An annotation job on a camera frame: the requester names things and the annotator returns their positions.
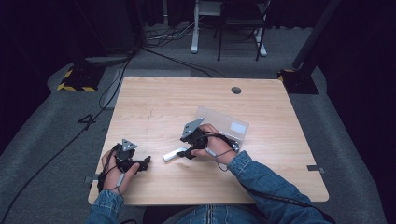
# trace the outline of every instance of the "person's left arm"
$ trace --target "person's left arm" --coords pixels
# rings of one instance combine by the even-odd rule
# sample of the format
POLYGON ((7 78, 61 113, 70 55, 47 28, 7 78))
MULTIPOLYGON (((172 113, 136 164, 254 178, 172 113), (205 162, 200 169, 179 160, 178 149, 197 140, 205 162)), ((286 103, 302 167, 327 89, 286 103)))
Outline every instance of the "person's left arm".
POLYGON ((119 223, 118 215, 123 205, 122 193, 128 189, 140 164, 138 162, 135 163, 128 172, 125 173, 120 186, 117 187, 122 172, 117 168, 114 154, 115 153, 110 155, 110 151, 108 151, 105 156, 102 157, 102 164, 105 166, 107 157, 110 156, 107 169, 104 171, 106 172, 104 189, 92 204, 91 213, 86 223, 119 223))

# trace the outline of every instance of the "table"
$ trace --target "table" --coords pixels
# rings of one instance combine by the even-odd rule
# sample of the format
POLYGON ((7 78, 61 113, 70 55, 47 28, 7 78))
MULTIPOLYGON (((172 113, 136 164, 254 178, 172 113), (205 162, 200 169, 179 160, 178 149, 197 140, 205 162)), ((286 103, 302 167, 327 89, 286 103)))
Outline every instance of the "table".
MULTIPOLYGON (((219 16, 221 3, 222 2, 195 0, 194 30, 192 33, 191 53, 198 53, 199 16, 219 16)), ((262 38, 262 29, 259 29, 258 32, 255 32, 254 37, 256 42, 260 43, 262 38)), ((260 48, 260 55, 267 56, 267 51, 264 44, 262 44, 262 47, 260 48)))
MULTIPOLYGON (((123 195, 125 204, 166 205, 254 203, 231 172, 212 161, 163 155, 179 147, 184 125, 194 120, 198 106, 249 123, 241 150, 285 177, 314 202, 328 192, 294 113, 277 79, 126 77, 120 89, 101 157, 125 138, 138 145, 135 160, 151 156, 148 170, 139 172, 123 195), (232 87, 242 92, 234 94, 232 87)), ((96 173, 103 170, 101 162, 96 173)), ((89 202, 98 195, 93 183, 89 202)))

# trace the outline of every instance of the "person's left hand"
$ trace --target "person's left hand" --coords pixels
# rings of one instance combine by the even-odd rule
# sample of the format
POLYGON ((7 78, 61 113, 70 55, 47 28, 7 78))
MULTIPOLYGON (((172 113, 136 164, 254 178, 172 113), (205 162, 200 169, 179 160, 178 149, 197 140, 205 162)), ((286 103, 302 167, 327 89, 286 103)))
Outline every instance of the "person's left hand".
POLYGON ((139 169, 140 164, 139 162, 135 163, 128 170, 128 172, 125 173, 125 177, 123 178, 121 185, 117 189, 116 186, 117 186, 117 182, 120 179, 121 171, 119 170, 116 164, 116 157, 115 157, 116 152, 113 152, 113 154, 110 155, 110 151, 108 151, 102 157, 102 165, 105 166, 107 157, 110 156, 110 161, 108 162, 107 169, 104 171, 106 173, 106 180, 103 189, 109 189, 117 194, 123 194, 125 190, 128 189, 128 186, 131 183, 134 174, 136 174, 137 169, 139 169))

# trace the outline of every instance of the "gray carpet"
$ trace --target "gray carpet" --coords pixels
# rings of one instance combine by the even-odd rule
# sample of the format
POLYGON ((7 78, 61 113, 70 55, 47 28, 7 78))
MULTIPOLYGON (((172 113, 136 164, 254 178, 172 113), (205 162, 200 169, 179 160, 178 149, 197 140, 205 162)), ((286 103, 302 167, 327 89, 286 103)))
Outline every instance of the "gray carpet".
MULTIPOLYGON (((272 29, 265 35, 268 56, 255 59, 253 44, 224 45, 217 61, 217 39, 213 30, 201 32, 197 54, 190 53, 191 36, 173 41, 156 52, 186 62, 199 64, 213 77, 276 78, 276 72, 290 68, 299 49, 310 34, 309 29, 272 29)), ((120 65, 108 67, 98 92, 56 91, 70 64, 60 68, 48 81, 50 97, 37 109, 17 133, 0 157, 0 216, 29 178, 61 150, 84 124, 79 119, 97 114, 106 100, 120 65)), ((140 50, 128 69, 189 70, 192 77, 207 74, 158 55, 140 50)), ((386 223, 375 182, 354 148, 332 102, 326 95, 326 80, 317 69, 313 74, 319 95, 290 95, 305 137, 311 147, 330 193, 326 203, 316 206, 329 213, 338 223, 386 223)), ((89 185, 106 138, 112 110, 105 110, 96 123, 82 133, 63 153, 53 160, 27 186, 13 205, 6 223, 82 223, 90 213, 89 185)), ((124 206, 120 221, 133 218, 142 223, 144 207, 124 206)))

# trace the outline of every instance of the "black chair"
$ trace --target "black chair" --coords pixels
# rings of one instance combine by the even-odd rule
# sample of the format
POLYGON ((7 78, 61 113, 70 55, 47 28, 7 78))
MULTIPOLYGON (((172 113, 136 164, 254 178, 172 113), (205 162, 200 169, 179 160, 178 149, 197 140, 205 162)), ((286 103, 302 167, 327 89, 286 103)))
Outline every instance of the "black chair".
POLYGON ((226 27, 233 27, 238 30, 252 29, 248 38, 254 36, 254 31, 262 28, 261 40, 256 56, 256 61, 259 60, 265 31, 265 14, 268 11, 269 4, 262 12, 258 3, 258 0, 223 0, 219 24, 214 35, 214 38, 216 38, 218 30, 220 30, 218 61, 220 61, 223 29, 226 27))

